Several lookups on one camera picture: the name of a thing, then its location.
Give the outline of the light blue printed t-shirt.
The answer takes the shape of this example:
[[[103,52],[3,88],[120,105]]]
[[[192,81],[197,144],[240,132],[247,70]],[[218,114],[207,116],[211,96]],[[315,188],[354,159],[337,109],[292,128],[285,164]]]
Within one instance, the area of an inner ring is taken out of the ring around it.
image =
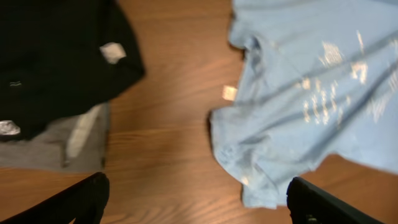
[[[234,0],[244,50],[231,106],[210,116],[213,154],[247,208],[287,203],[331,154],[397,173],[397,2]]]

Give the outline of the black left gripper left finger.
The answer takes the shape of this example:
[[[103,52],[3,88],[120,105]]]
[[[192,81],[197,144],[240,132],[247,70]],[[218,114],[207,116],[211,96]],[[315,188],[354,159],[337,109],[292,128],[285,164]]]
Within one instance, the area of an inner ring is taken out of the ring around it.
[[[109,200],[109,179],[97,172],[1,224],[100,224]]]

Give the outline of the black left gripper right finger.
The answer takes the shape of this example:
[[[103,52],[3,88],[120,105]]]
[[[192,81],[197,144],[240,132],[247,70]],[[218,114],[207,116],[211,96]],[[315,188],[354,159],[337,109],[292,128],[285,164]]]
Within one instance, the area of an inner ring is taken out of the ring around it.
[[[382,224],[301,177],[288,186],[287,207],[293,224]]]

